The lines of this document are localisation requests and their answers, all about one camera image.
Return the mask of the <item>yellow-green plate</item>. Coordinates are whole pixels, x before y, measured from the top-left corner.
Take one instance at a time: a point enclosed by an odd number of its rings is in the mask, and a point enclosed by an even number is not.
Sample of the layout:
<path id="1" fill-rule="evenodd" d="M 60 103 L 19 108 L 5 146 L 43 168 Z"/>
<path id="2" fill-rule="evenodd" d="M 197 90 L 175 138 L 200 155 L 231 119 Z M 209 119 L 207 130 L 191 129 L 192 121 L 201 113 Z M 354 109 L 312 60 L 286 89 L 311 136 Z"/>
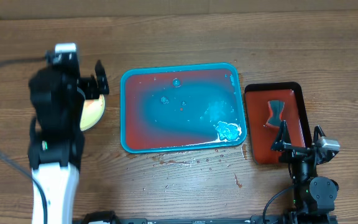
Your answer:
<path id="1" fill-rule="evenodd" d="M 102 118 L 106 107 L 104 95 L 98 99 L 85 100 L 80 120 L 81 131 L 91 129 Z"/>

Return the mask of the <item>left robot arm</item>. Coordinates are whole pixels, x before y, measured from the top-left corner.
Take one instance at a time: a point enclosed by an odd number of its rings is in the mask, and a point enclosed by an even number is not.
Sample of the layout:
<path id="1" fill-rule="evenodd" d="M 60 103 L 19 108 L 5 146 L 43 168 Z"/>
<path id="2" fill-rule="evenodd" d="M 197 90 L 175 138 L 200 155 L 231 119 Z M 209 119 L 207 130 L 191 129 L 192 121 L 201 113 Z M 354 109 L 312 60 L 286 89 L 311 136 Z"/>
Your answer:
<path id="1" fill-rule="evenodd" d="M 29 80 L 35 118 L 28 149 L 34 180 L 32 223 L 72 223 L 85 136 L 103 116 L 109 94 L 106 72 L 80 75 L 74 43 L 56 44 L 47 66 Z"/>

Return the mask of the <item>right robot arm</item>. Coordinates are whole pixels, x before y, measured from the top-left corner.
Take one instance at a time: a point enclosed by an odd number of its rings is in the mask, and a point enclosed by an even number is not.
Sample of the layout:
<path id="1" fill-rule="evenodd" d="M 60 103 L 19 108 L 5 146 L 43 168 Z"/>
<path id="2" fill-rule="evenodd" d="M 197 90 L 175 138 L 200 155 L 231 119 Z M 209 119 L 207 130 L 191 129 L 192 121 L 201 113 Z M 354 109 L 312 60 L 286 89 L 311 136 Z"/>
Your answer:
<path id="1" fill-rule="evenodd" d="M 274 195 L 266 204 L 262 220 L 267 223 L 266 213 L 269 205 L 280 195 L 293 191 L 294 208 L 287 210 L 277 219 L 278 223 L 290 224 L 335 224 L 335 208 L 339 184 L 317 174 L 317 166 L 333 159 L 340 151 L 337 140 L 329 139 L 320 126 L 314 128 L 310 147 L 294 146 L 291 143 L 287 122 L 282 121 L 272 150 L 281 152 L 279 162 L 288 164 L 292 185 Z"/>

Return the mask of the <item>red and black sponge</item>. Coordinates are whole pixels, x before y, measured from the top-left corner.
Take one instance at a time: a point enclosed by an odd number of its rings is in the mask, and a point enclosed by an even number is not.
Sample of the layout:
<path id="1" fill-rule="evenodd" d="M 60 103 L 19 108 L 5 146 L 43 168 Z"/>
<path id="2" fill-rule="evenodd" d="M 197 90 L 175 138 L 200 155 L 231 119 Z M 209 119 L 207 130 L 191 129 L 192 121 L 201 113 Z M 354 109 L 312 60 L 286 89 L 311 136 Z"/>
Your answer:
<path id="1" fill-rule="evenodd" d="M 266 126 L 270 128 L 279 128 L 282 122 L 282 113 L 285 102 L 280 100 L 271 100 L 268 102 L 269 117 Z"/>

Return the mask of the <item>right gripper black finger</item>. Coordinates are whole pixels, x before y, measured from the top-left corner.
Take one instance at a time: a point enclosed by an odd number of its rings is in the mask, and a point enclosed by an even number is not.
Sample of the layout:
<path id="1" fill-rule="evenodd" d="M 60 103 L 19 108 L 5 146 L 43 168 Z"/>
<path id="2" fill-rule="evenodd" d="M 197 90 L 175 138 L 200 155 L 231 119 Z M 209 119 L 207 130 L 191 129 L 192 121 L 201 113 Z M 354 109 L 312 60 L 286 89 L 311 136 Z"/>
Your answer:
<path id="1" fill-rule="evenodd" d="M 275 138 L 271 149 L 286 149 L 291 145 L 291 139 L 288 132 L 288 126 L 286 121 L 280 123 L 277 137 Z"/>
<path id="2" fill-rule="evenodd" d="M 320 125 L 314 127 L 313 131 L 313 143 L 316 144 L 320 137 L 325 137 L 325 133 Z"/>

